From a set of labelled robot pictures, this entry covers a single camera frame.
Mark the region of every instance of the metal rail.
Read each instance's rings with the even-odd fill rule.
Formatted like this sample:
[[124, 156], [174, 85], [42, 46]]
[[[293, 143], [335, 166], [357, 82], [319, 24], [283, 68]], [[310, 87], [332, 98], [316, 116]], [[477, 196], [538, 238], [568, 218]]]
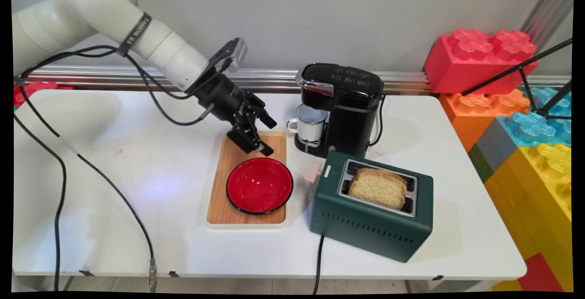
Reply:
[[[169, 89], [178, 91], [157, 69], [144, 67], [149, 74]], [[432, 93], [424, 72], [373, 72], [384, 82], [384, 93]], [[242, 89], [253, 92], [298, 93], [296, 70], [240, 69], [225, 73]], [[571, 76], [528, 76], [531, 87], [562, 88]], [[44, 66], [33, 72], [27, 82], [56, 82], [80, 89], [146, 90], [134, 67]]]

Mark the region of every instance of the white mug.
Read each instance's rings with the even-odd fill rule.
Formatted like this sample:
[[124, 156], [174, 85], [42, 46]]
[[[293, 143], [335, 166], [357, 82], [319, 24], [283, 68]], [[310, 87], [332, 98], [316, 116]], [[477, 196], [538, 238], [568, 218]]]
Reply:
[[317, 141], [321, 139], [326, 119], [327, 111], [301, 104], [297, 107], [297, 117], [287, 122], [287, 130], [303, 140]]

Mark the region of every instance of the floor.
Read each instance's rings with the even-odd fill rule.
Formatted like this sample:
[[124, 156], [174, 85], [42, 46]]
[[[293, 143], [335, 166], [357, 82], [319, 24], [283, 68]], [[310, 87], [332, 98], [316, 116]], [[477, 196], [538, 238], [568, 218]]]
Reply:
[[[51, 276], [19, 276], [24, 286], [52, 291]], [[314, 279], [287, 278], [159, 278], [159, 293], [202, 294], [311, 294]], [[147, 278], [101, 278], [75, 276], [59, 278], [59, 288], [67, 291], [149, 292]], [[403, 280], [321, 280], [318, 294], [408, 293]]]

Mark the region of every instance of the white wall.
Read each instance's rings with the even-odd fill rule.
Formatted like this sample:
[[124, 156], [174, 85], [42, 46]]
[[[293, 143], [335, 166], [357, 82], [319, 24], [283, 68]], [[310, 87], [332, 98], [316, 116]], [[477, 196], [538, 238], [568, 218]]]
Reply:
[[[558, 43], [562, 43], [573, 37], [573, 12], [569, 13], [567, 18], [560, 24], [556, 32], [550, 37], [548, 43], [541, 51], [550, 49]], [[555, 53], [539, 60], [535, 75], [570, 75], [572, 67], [573, 45], [564, 47]]]
[[[12, 0], [12, 12], [42, 0]], [[420, 71], [438, 35], [458, 28], [519, 30], [538, 0], [138, 0], [210, 57], [241, 36], [245, 68], [298, 69], [334, 61], [367, 70]], [[97, 35], [79, 45], [112, 43]], [[128, 65], [105, 59], [65, 64]]]

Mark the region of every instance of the cable connector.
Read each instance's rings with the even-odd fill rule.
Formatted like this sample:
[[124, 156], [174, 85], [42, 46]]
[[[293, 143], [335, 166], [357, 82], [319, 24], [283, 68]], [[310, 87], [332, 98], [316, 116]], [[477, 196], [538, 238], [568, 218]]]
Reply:
[[148, 284], [150, 287], [150, 292], [156, 292], [156, 263], [154, 262], [154, 258], [150, 260], [150, 267], [148, 268]]
[[207, 116], [209, 113], [211, 113], [213, 108], [215, 108], [215, 104], [210, 103], [209, 107], [207, 107], [207, 109], [205, 109], [205, 111], [201, 114], [201, 116], [199, 116], [199, 119], [203, 120], [203, 118], [205, 118], [205, 116]]

